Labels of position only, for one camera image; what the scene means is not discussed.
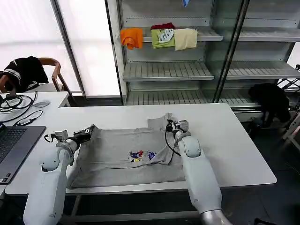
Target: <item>black jacket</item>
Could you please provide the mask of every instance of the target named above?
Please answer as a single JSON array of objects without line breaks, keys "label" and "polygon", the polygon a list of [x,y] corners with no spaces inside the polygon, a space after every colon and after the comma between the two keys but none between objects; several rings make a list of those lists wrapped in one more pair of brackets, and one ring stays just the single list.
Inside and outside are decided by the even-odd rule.
[{"label": "black jacket", "polygon": [[[38,83],[49,83],[41,62],[33,56],[19,58],[10,62],[3,73],[0,74],[0,78],[3,75],[9,76],[10,81],[16,88],[16,92],[27,91],[29,86],[32,86],[34,83],[37,83],[36,86],[38,86]],[[6,83],[5,88],[11,91],[13,87]]]},{"label": "black jacket", "polygon": [[289,113],[289,99],[285,91],[273,83],[256,84],[249,90],[249,95],[257,101],[264,112],[268,112],[266,126],[269,126],[276,116],[281,122],[287,122],[291,116]]}]

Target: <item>white table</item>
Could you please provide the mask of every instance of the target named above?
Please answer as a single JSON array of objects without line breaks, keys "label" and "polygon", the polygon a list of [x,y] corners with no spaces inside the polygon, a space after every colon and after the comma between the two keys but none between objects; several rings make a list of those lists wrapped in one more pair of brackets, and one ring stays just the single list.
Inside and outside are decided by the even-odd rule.
[{"label": "white table", "polygon": [[[146,127],[147,119],[166,112],[189,121],[189,131],[200,140],[210,159],[220,187],[252,186],[276,183],[277,179],[227,104],[145,105],[106,107],[63,107],[42,123],[47,132],[67,129],[69,134],[94,123],[103,129]],[[49,144],[40,139],[5,190],[7,194],[27,194],[35,174],[40,170],[39,158]],[[67,170],[68,176],[73,167]],[[186,189],[186,183],[166,182],[115,187],[67,190],[68,194],[132,193]]]},{"label": "white table", "polygon": [[[32,99],[34,98],[35,93],[21,93],[22,95],[27,95],[30,96]],[[26,112],[23,116],[20,118],[13,120],[11,122],[4,123],[6,126],[12,126],[14,123],[16,123],[19,119],[25,117],[26,115],[29,115],[30,113],[36,111],[36,110],[43,110],[43,115],[38,118],[36,121],[34,121],[32,124],[29,126],[50,126],[51,125],[51,120],[48,120],[48,118],[53,118],[55,115],[55,111],[59,107],[63,107],[65,105],[69,106],[68,103],[68,93],[67,92],[51,92],[51,93],[45,93],[45,92],[39,92],[37,94],[37,99],[34,103],[41,102],[44,100],[48,100],[51,103],[41,109],[31,107],[28,112]],[[24,104],[28,104],[29,99],[24,98]],[[20,115],[22,112],[24,112],[25,109],[22,110],[17,110],[17,111],[12,111],[7,114],[0,113],[0,121],[8,120],[10,118],[13,118],[17,115]],[[6,188],[6,185],[0,185],[0,196],[4,192],[4,189]]]}]

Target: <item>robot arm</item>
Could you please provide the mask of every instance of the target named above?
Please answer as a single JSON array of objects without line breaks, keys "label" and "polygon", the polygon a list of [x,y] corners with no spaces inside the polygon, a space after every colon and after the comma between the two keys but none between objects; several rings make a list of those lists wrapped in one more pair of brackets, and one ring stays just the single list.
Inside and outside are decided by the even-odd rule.
[{"label": "robot arm", "polygon": [[170,120],[166,130],[174,133],[188,193],[200,214],[202,224],[231,225],[221,211],[222,193],[210,161],[205,157],[198,139],[188,132],[188,122],[182,120],[177,123]]},{"label": "robot arm", "polygon": [[41,161],[41,170],[28,195],[24,211],[26,225],[56,225],[63,213],[67,188],[66,170],[74,162],[81,143],[91,138],[93,125],[68,138],[66,131],[52,134],[58,140]]}]

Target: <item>black cable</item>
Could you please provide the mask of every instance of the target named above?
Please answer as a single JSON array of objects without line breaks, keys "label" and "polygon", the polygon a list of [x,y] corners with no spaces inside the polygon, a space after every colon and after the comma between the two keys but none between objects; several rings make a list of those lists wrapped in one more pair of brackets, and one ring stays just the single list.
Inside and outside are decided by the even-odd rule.
[{"label": "black cable", "polygon": [[[3,103],[2,103],[2,104],[0,105],[0,112],[5,113],[5,112],[9,112],[9,111],[11,111],[11,110],[13,110],[13,109],[16,109],[16,110],[24,109],[24,108],[27,108],[27,109],[26,109],[24,112],[22,112],[20,115],[14,117],[14,118],[11,118],[11,119],[9,119],[9,120],[0,121],[0,123],[10,122],[10,121],[16,120],[16,119],[20,118],[21,116],[23,116],[23,115],[24,115],[24,114],[32,107],[33,103],[34,103],[35,100],[37,99],[37,96],[38,96],[38,92],[35,91],[35,95],[34,95],[34,98],[33,98],[33,99],[32,99],[31,97],[27,96],[27,95],[17,95],[17,96],[6,97],[6,98],[4,99],[4,102],[7,102],[7,103],[6,103],[7,106],[2,106],[2,104],[3,104]],[[19,105],[22,103],[22,101],[23,101],[22,98],[29,98],[29,99],[30,99],[30,102],[29,102],[27,105],[25,105],[25,106],[19,106]],[[8,101],[11,101],[11,100],[13,100],[13,99],[19,99],[19,102],[18,102],[17,104],[15,104],[15,105],[10,106],[10,105],[8,104]]]},{"label": "black cable", "polygon": [[181,130],[183,133],[185,133],[186,131],[185,130],[183,130],[181,127],[179,128],[179,130]]},{"label": "black cable", "polygon": [[49,137],[49,135],[45,135],[45,136],[44,136],[44,140],[47,141],[48,143],[52,143],[52,142],[53,142],[53,139],[52,139],[52,141],[49,141],[49,140],[47,139],[48,137]]},{"label": "black cable", "polygon": [[13,126],[17,126],[22,120],[27,119],[28,117],[30,117],[31,115],[33,115],[37,112],[41,112],[41,113],[37,117],[30,119],[30,123],[27,123],[27,125],[31,124],[33,121],[35,121],[36,119],[40,118],[43,115],[43,110],[36,110],[36,111],[30,113],[28,116],[25,116],[24,118],[18,120]]},{"label": "black cable", "polygon": [[172,150],[172,152],[174,152],[175,154],[181,156],[180,153],[176,152],[176,151],[174,150],[174,148],[172,148],[172,147],[169,145],[168,140],[167,140],[167,131],[165,131],[165,143],[166,143],[167,146]]},{"label": "black cable", "polygon": [[173,149],[175,148],[175,144],[176,144],[176,139],[175,139],[175,137],[174,137],[174,147],[173,147]]}]

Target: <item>red cloth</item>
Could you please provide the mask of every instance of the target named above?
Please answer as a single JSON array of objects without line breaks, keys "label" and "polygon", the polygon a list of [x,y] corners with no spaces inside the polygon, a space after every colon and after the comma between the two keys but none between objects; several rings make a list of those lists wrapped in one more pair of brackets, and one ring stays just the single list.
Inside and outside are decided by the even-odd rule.
[{"label": "red cloth", "polygon": [[159,30],[159,29],[175,29],[174,25],[169,22],[169,23],[163,23],[162,25],[153,25],[151,27],[151,30]]}]

